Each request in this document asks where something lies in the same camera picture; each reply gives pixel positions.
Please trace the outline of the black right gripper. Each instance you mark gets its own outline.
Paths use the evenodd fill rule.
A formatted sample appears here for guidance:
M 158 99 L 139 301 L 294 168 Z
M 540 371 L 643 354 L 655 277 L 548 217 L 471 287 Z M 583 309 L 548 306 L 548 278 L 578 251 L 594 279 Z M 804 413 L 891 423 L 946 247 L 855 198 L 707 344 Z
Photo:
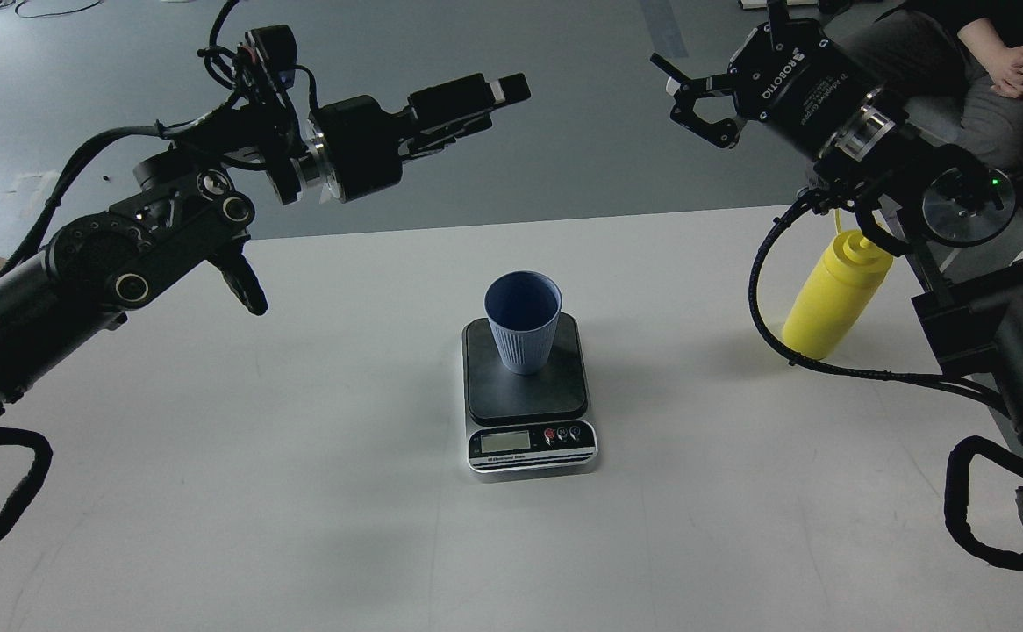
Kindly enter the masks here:
M 820 159 L 881 83 L 829 39 L 821 22 L 790 20 L 787 1 L 767 0 L 767 15 L 735 52 L 731 75 L 691 77 L 660 54 L 649 56 L 667 76 L 669 120 L 713 147 L 733 148 L 740 117 L 710 121 L 697 112 L 700 100 L 733 96 L 739 116 L 769 126 L 800 154 Z

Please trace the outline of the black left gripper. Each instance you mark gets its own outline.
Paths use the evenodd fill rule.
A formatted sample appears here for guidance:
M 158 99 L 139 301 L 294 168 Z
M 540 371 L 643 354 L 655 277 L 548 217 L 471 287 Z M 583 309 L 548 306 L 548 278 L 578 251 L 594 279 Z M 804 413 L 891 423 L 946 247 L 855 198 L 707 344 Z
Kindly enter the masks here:
M 340 204 L 353 204 L 399 184 L 403 159 L 435 155 L 488 131 L 492 111 L 531 95 L 523 73 L 494 81 L 476 73 L 412 93 L 401 111 L 384 111 L 374 97 L 360 95 L 312 104 L 307 119 L 318 134 L 328 191 Z

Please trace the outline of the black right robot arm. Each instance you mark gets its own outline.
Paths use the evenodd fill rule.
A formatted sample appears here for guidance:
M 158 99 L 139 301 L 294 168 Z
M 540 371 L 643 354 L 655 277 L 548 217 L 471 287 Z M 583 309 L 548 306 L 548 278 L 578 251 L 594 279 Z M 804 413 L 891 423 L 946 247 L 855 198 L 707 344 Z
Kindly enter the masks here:
M 715 147 L 735 147 L 747 121 L 769 126 L 813 163 L 822 184 L 773 221 L 748 277 L 754 327 L 791 365 L 826 375 L 957 393 L 1000 413 L 1017 449 L 965 437 L 946 464 L 944 521 L 969 555 L 1023 571 L 1023 176 L 985 167 L 952 144 L 933 145 L 899 99 L 812 18 L 768 4 L 723 75 L 690 77 L 660 54 L 671 119 Z M 852 212 L 805 281 L 782 334 L 759 308 L 769 250 L 805 213 Z M 921 260 L 911 301 L 941 371 L 893 373 L 826 363 L 878 285 L 872 267 Z

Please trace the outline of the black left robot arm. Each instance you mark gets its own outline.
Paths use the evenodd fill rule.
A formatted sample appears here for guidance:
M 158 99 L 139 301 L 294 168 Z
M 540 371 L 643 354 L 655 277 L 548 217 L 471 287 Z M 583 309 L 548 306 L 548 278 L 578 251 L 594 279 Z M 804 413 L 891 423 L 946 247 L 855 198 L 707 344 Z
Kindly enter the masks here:
M 248 312 L 269 307 L 244 247 L 255 205 L 235 187 L 231 169 L 263 173 L 279 204 L 319 189 L 340 204 L 394 187 L 404 165 L 491 128 L 491 115 L 524 103 L 524 75 L 458 77 L 412 93 L 401 111 L 374 97 L 320 104 L 310 80 L 306 119 L 290 90 L 304 72 L 287 25 L 244 33 L 235 48 L 218 36 L 233 11 L 226 1 L 197 56 L 227 89 L 224 103 L 183 123 L 125 126 L 84 141 L 60 171 L 21 244 L 0 269 L 0 416 L 32 385 L 87 340 L 125 324 L 202 263 L 218 269 Z M 106 211 L 46 231 L 82 170 L 115 141 L 166 141 L 136 165 L 136 195 Z M 32 460 L 0 508 L 0 541 L 37 497 L 54 452 L 31 428 L 0 427 L 0 447 L 29 449 Z

